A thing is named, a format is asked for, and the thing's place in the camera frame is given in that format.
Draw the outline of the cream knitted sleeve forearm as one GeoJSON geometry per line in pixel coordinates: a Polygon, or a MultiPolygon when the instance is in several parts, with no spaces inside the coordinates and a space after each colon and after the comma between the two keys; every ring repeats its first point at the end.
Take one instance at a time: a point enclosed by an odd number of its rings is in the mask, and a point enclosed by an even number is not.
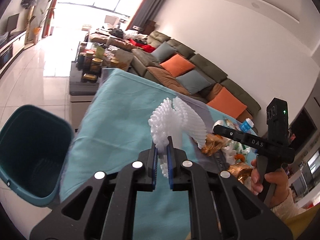
{"type": "Polygon", "coordinates": [[[282,221],[293,218],[306,211],[306,209],[299,208],[293,201],[292,191],[287,189],[287,198],[279,205],[271,208],[271,211],[282,221]]]}

